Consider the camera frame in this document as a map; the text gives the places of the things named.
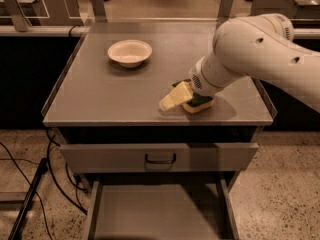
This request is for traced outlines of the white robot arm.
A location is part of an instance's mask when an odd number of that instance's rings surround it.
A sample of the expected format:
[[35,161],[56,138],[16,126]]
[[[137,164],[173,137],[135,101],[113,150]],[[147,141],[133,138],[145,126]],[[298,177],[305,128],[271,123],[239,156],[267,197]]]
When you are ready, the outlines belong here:
[[216,93],[250,76],[288,93],[320,112],[320,53],[293,42],[291,21],[281,14],[239,17],[222,23],[212,50],[159,103],[163,111],[186,105],[194,96]]

